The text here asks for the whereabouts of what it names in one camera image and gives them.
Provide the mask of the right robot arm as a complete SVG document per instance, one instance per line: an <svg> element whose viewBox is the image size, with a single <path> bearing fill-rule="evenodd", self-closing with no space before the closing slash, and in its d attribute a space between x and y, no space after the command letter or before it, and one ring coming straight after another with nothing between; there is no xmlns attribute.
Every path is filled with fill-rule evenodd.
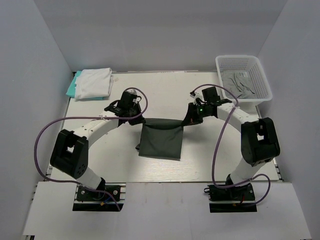
<svg viewBox="0 0 320 240"><path fill-rule="evenodd" d="M243 186L260 177L258 172L261 167L280 155L275 125L269 117L258 118L242 110L234 94L231 95L232 99L222 99L217 93L218 85L203 84L202 88L201 94L195 90L190 92L193 101L188 104L182 126L202 124L206 117L215 117L224 122L213 152L211 177L216 188L226 189L226 195L236 200L243 195ZM234 171L227 176L225 185L219 185L215 180L215 167L227 125L240 132L241 159Z"/></svg>

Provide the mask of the dark grey t-shirt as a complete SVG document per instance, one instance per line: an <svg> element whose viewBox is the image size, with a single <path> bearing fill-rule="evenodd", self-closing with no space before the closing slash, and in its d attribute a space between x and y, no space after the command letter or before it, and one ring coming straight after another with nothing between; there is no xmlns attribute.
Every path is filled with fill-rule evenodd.
<svg viewBox="0 0 320 240"><path fill-rule="evenodd" d="M177 119L147 118L142 125L140 157L178 161L181 158L184 127Z"/></svg>

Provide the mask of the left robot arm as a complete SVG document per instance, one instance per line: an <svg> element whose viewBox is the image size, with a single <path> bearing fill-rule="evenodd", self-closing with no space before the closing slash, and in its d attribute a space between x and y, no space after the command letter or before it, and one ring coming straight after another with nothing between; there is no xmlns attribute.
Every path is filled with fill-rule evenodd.
<svg viewBox="0 0 320 240"><path fill-rule="evenodd" d="M135 87L125 89L121 98L110 103L98 117L91 118L77 129L63 129L57 135L50 165L87 187L90 196L96 200L105 196L106 181L88 166L89 149L101 137L126 122L137 125L145 121L139 91Z"/></svg>

